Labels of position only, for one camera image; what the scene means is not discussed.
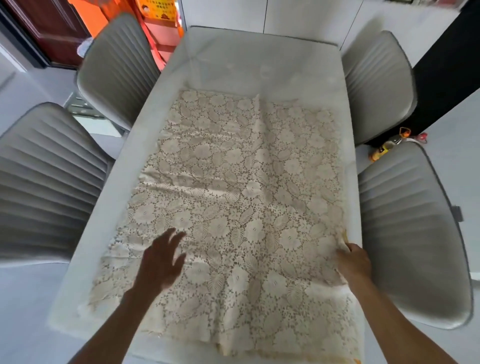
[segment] floral pattern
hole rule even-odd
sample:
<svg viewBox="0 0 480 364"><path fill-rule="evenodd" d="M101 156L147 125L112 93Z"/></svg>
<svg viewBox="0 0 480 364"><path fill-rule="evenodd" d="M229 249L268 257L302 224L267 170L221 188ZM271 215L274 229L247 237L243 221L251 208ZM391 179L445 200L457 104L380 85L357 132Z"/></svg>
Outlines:
<svg viewBox="0 0 480 364"><path fill-rule="evenodd" d="M173 226L188 233L185 267L140 330L224 355L353 363L356 301L334 259L345 228L336 130L326 109L181 92L101 260L91 314L113 311L143 250Z"/></svg>

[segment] hand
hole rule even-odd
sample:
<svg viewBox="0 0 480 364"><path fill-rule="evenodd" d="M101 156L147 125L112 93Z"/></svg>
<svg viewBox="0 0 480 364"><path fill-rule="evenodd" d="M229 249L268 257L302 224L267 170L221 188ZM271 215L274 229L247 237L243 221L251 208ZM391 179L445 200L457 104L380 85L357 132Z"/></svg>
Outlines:
<svg viewBox="0 0 480 364"><path fill-rule="evenodd" d="M132 290L150 303L165 289L170 288L181 273L186 254L181 254L175 262L173 255L182 238L187 235L179 232L170 237L175 228L170 228L153 240L142 257Z"/></svg>
<svg viewBox="0 0 480 364"><path fill-rule="evenodd" d="M350 249L347 253L344 250L336 251L338 259L338 271L345 277L353 290L357 281L372 280L372 264L367 252L356 244L345 243Z"/></svg>

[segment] door panel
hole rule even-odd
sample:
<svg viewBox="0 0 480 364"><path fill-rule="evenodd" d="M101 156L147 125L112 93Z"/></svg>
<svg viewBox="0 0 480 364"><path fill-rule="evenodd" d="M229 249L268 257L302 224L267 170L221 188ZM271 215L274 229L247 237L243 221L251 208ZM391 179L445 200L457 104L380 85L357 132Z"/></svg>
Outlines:
<svg viewBox="0 0 480 364"><path fill-rule="evenodd" d="M53 65L76 67L77 47L90 34L67 0L4 0Z"/></svg>

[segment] person's left arm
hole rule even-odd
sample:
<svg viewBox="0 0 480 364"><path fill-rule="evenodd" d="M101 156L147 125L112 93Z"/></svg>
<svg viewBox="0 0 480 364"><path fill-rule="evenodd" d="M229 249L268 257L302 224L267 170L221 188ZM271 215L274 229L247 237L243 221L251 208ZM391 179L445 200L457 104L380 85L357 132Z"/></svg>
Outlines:
<svg viewBox="0 0 480 364"><path fill-rule="evenodd" d="M175 262L173 255L186 234L180 232L171 238L174 232L174 228L168 229L145 250L132 288L69 364L121 364L148 308L181 273L185 254Z"/></svg>

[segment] gray upholstered chair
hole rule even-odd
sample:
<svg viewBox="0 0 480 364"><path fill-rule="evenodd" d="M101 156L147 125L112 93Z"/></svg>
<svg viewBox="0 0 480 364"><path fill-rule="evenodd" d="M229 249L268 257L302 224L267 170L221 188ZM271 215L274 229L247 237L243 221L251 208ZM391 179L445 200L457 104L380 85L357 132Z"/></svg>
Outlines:
<svg viewBox="0 0 480 364"><path fill-rule="evenodd" d="M69 262L114 159L61 106L0 137L0 267Z"/></svg>
<svg viewBox="0 0 480 364"><path fill-rule="evenodd" d="M123 13L95 38L77 74L83 96L107 119L130 130L160 76L137 20Z"/></svg>
<svg viewBox="0 0 480 364"><path fill-rule="evenodd" d="M380 32L345 80L356 146L401 123L417 105L412 68L391 32Z"/></svg>
<svg viewBox="0 0 480 364"><path fill-rule="evenodd" d="M452 329L473 296L462 234L423 148L402 143L359 175L363 246L373 280L404 314Z"/></svg>

